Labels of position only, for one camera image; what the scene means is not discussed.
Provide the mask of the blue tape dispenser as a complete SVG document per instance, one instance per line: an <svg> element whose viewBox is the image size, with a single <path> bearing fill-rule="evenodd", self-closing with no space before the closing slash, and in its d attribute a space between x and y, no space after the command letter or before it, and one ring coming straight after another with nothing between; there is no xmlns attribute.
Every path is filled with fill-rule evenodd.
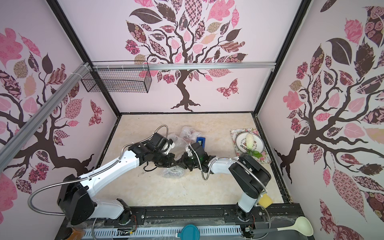
<svg viewBox="0 0 384 240"><path fill-rule="evenodd" d="M205 148L206 138L197 137L197 143L199 143L203 148Z"/></svg>

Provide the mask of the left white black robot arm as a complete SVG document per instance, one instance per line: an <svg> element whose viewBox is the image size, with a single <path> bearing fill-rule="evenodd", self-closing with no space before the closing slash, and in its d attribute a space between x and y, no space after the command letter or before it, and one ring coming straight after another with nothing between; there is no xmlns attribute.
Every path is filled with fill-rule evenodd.
<svg viewBox="0 0 384 240"><path fill-rule="evenodd" d="M73 226L89 219L111 219L119 221L120 225L128 224L133 214L122 199L104 201L96 199L95 196L121 175L145 162L169 164L174 159L174 155L170 154L174 147L175 144L170 143L151 150L141 143L136 143L124 151L121 157L98 170L78 178L73 175L66 177L66 184L61 187L58 197L58 206Z"/></svg>

